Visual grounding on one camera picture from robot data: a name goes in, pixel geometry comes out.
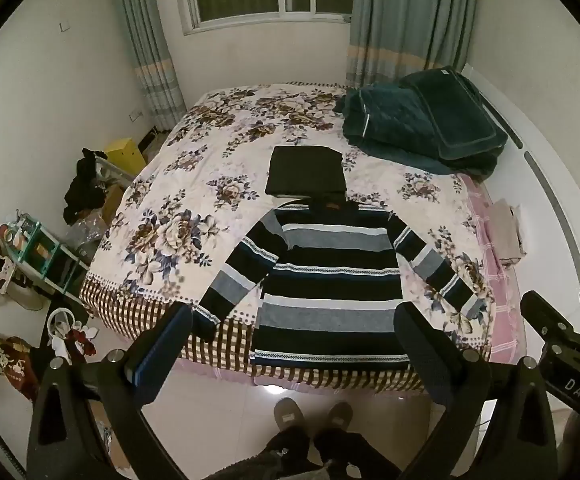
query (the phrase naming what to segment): yellow box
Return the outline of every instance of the yellow box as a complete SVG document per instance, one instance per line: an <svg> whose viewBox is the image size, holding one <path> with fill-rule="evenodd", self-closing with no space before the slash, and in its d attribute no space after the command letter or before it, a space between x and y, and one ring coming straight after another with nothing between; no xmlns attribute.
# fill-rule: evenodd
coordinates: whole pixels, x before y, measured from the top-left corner
<svg viewBox="0 0 580 480"><path fill-rule="evenodd" d="M113 140L103 151L106 152L108 160L112 164L135 176L145 168L144 156L130 137Z"/></svg>

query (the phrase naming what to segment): curtain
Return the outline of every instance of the curtain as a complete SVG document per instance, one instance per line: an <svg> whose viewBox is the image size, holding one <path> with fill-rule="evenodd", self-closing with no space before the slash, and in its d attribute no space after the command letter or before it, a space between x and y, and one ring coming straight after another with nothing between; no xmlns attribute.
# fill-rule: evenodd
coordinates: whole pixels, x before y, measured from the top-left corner
<svg viewBox="0 0 580 480"><path fill-rule="evenodd" d="M185 113L185 103L163 35L157 0L114 1L154 124L160 131L170 131Z"/></svg>
<svg viewBox="0 0 580 480"><path fill-rule="evenodd" d="M354 0L347 84L465 65L476 0Z"/></svg>

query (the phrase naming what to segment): checkered bed skirt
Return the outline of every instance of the checkered bed skirt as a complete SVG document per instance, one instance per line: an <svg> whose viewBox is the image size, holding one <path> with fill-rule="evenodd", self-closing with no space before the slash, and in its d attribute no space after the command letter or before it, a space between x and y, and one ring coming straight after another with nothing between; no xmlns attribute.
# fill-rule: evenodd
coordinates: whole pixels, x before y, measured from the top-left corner
<svg viewBox="0 0 580 480"><path fill-rule="evenodd" d="M153 327L169 305L161 300L122 292L111 283L100 282L93 276L86 277L80 297L92 316L99 317L106 327L131 340ZM181 357L214 368L243 372L249 377L268 376L314 388L364 388L377 393L423 390L419 376L407 363L400 369L380 372L252 365L248 356L253 330L251 324L226 319L217 327L211 343L190 335Z"/></svg>

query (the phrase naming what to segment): shoe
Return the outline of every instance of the shoe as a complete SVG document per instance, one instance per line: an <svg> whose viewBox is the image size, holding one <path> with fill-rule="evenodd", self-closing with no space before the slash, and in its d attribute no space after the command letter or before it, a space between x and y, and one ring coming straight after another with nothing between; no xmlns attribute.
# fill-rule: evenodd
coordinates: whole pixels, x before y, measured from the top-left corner
<svg viewBox="0 0 580 480"><path fill-rule="evenodd" d="M345 401L338 402L327 413L326 428L339 428L346 431L350 427L353 415L352 406Z"/></svg>
<svg viewBox="0 0 580 480"><path fill-rule="evenodd" d="M305 418L299 405L290 397L279 400L275 405L275 421L279 431L287 430L292 426L305 427Z"/></svg>

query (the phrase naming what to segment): person's leg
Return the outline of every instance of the person's leg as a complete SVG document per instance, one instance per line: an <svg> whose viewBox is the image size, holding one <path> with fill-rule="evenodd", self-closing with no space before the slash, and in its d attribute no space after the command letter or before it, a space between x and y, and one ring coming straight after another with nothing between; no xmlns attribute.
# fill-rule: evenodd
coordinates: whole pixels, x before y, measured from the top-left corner
<svg viewBox="0 0 580 480"><path fill-rule="evenodd" d="M297 403L289 397L277 402L275 420L280 431L267 443L263 452L281 454L286 476L318 469L308 460L310 437L305 432L305 420Z"/></svg>
<svg viewBox="0 0 580 480"><path fill-rule="evenodd" d="M358 433L345 430L352 421L352 407L340 402L330 410L326 429L314 438L314 446L319 450L321 460L333 461L334 467L345 470L348 463L355 465L365 480L390 480L401 474L401 470L370 446Z"/></svg>

